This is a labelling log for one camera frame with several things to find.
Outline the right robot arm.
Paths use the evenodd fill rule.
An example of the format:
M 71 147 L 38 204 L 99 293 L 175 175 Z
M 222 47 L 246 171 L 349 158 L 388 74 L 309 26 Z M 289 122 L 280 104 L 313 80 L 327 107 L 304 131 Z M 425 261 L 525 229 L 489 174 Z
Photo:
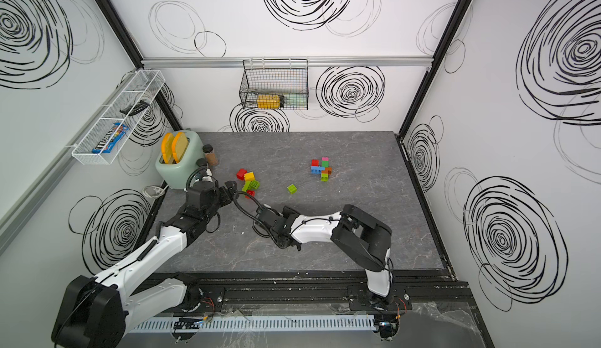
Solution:
M 280 249 L 304 244 L 329 242 L 363 268 L 367 288 L 376 297 L 390 295 L 391 228 L 364 210 L 345 205 L 336 213 L 306 216 L 288 207 L 281 213 L 267 207 L 257 208 L 253 220 Z

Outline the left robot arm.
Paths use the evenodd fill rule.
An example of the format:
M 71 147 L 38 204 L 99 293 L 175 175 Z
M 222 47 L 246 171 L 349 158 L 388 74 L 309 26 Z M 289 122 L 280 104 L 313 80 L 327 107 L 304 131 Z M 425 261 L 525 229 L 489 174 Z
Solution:
M 158 227 L 147 243 L 112 267 L 88 278 L 79 276 L 65 291 L 51 340 L 62 347 L 116 347 L 137 325 L 179 305 L 185 282 L 168 279 L 141 293 L 136 290 L 161 265 L 200 235 L 221 207 L 230 204 L 237 184 L 220 186 L 206 176 L 186 190 L 178 213 Z

